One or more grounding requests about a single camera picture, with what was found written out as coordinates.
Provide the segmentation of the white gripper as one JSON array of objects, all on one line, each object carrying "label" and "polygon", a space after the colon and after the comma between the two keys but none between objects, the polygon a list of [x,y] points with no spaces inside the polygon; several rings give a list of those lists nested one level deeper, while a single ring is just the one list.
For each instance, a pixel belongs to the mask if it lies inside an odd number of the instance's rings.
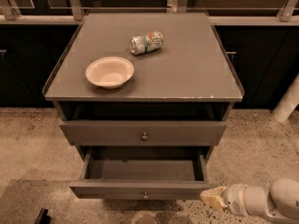
[{"label": "white gripper", "polygon": [[244,205],[245,184],[233,184],[232,186],[205,189],[200,193],[203,203],[217,211],[228,209],[233,215],[246,217],[248,212]]}]

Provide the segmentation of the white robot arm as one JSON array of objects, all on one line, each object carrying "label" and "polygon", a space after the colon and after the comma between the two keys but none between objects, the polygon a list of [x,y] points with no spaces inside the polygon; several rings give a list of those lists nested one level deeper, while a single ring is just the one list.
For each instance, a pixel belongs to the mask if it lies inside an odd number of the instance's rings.
[{"label": "white robot arm", "polygon": [[239,217],[261,217],[272,224],[299,224],[299,182],[274,180],[269,187],[233,184],[200,193],[203,203]]}]

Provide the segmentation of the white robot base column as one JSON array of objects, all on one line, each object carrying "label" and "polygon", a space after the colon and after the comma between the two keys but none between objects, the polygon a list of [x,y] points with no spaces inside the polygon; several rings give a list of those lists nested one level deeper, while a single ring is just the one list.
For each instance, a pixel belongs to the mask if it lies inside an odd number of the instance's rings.
[{"label": "white robot base column", "polygon": [[273,117],[278,122],[285,122],[299,105],[299,74],[293,80],[277,106],[273,110]]}]

